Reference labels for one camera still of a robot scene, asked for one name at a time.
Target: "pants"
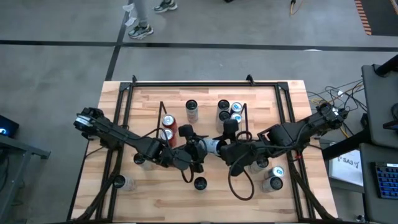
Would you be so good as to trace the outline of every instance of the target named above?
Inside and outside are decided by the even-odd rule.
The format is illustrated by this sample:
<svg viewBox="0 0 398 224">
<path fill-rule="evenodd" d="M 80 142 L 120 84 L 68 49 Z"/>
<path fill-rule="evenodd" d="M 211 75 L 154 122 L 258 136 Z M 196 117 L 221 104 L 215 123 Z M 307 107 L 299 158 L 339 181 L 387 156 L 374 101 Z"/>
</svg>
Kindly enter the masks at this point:
<svg viewBox="0 0 398 224">
<path fill-rule="evenodd" d="M 146 0 L 133 1 L 136 8 L 139 25 L 142 27 L 146 27 L 148 25 L 148 16 L 147 16 L 147 11 L 145 9 L 145 1 Z"/>
</svg>

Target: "concrete floor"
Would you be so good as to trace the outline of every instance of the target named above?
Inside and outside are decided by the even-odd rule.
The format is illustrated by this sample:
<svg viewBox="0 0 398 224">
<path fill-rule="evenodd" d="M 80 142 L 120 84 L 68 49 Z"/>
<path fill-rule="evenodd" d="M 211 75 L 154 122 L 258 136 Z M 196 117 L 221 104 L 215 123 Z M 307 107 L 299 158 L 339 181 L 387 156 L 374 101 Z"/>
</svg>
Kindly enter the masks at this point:
<svg viewBox="0 0 398 224">
<path fill-rule="evenodd" d="M 354 1 L 307 0 L 289 17 L 281 0 L 179 0 L 179 9 L 154 14 L 155 34 L 139 42 L 396 47 L 397 37 L 364 33 Z M 0 2 L 0 40 L 115 42 L 125 0 L 5 0 Z M 0 45 L 0 114 L 17 121 L 23 142 L 51 150 L 34 158 L 12 219 L 62 222 L 74 193 L 86 141 L 73 128 L 75 114 L 96 106 L 113 47 Z M 113 80 L 305 80 L 323 91 L 361 78 L 361 66 L 383 63 L 396 53 L 298 50 L 176 49 L 122 47 Z M 364 93 L 357 95 L 364 102 Z M 350 113 L 361 130 L 362 111 Z M 326 139 L 340 141 L 338 131 Z M 360 194 L 333 189 L 340 218 L 363 213 Z"/>
</svg>

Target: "person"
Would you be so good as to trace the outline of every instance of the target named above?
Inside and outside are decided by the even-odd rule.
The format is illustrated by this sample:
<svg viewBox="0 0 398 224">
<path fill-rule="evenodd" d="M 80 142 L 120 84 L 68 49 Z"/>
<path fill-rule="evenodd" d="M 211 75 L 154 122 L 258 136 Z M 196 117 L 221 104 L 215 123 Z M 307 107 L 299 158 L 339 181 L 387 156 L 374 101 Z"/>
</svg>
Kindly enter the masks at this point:
<svg viewBox="0 0 398 224">
<path fill-rule="evenodd" d="M 133 39 L 142 39 L 154 33 L 153 28 L 148 24 L 147 12 L 145 10 L 144 1 L 134 0 L 134 5 L 137 12 L 138 25 L 129 32 L 129 37 Z M 166 12 L 168 10 L 176 10 L 177 3 L 174 0 L 163 0 L 161 4 L 154 8 L 156 13 Z"/>
</svg>

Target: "wooden tabletop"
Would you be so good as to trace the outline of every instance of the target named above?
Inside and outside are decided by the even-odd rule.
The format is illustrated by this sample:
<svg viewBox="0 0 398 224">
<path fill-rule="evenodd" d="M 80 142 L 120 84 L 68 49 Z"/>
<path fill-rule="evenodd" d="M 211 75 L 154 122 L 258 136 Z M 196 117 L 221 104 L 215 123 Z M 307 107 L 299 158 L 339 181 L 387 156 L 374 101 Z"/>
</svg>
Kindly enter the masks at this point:
<svg viewBox="0 0 398 224">
<path fill-rule="evenodd" d="M 311 115 L 304 82 L 289 83 L 294 115 L 296 120 Z M 105 116 L 113 119 L 120 82 L 104 82 L 98 108 Z M 122 123 L 124 103 L 119 124 Z M 193 125 L 200 135 L 219 136 L 215 129 L 216 104 L 221 99 L 229 102 L 247 103 L 249 130 L 255 136 L 258 132 L 280 123 L 279 112 L 273 87 L 144 87 L 134 88 L 129 115 L 129 129 L 139 135 L 157 126 L 159 102 L 163 101 L 169 114 L 175 116 L 177 124 L 187 124 L 185 102 L 194 99 L 198 102 L 199 120 Z M 289 120 L 285 101 L 285 117 Z M 178 145 L 185 144 L 178 137 Z M 99 148 L 99 141 L 89 143 L 87 153 Z M 259 189 L 265 171 L 251 174 L 255 185 L 252 200 L 238 200 L 228 187 L 228 167 L 214 155 L 207 155 L 204 173 L 195 174 L 208 182 L 206 192 L 198 193 L 193 184 L 186 184 L 179 170 L 152 166 L 152 170 L 142 170 L 133 163 L 135 149 L 125 146 L 121 174 L 134 179 L 137 189 L 131 192 L 118 190 L 114 210 L 114 222 L 295 222 L 297 216 L 292 195 L 289 169 L 286 156 L 270 159 L 270 165 L 282 166 L 285 175 L 281 190 L 262 193 Z M 319 149 L 308 147 L 303 153 L 310 182 L 310 188 L 320 203 L 333 216 L 337 216 L 328 176 Z M 106 150 L 88 157 L 83 166 L 80 184 L 73 208 L 72 218 L 81 215 L 98 193 L 104 170 Z M 251 187 L 245 175 L 233 177 L 235 191 L 243 197 L 250 194 Z M 108 211 L 110 191 L 105 200 L 103 215 Z M 300 189 L 303 212 L 307 217 L 304 193 Z"/>
</svg>

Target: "shoe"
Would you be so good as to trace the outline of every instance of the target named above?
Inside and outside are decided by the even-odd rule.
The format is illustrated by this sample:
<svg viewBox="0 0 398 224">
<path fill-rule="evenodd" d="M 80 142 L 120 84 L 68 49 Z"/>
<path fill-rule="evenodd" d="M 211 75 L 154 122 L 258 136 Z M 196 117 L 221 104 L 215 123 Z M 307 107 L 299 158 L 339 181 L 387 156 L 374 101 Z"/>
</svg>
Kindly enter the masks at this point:
<svg viewBox="0 0 398 224">
<path fill-rule="evenodd" d="M 129 37 L 133 39 L 139 39 L 151 35 L 154 33 L 154 30 L 150 25 L 147 27 L 141 27 L 140 25 L 136 26 L 132 31 L 129 32 Z"/>
<path fill-rule="evenodd" d="M 176 10 L 178 8 L 177 3 L 174 0 L 171 0 L 169 3 L 166 3 L 164 0 L 162 3 L 154 8 L 156 13 L 165 12 L 167 10 Z"/>
</svg>

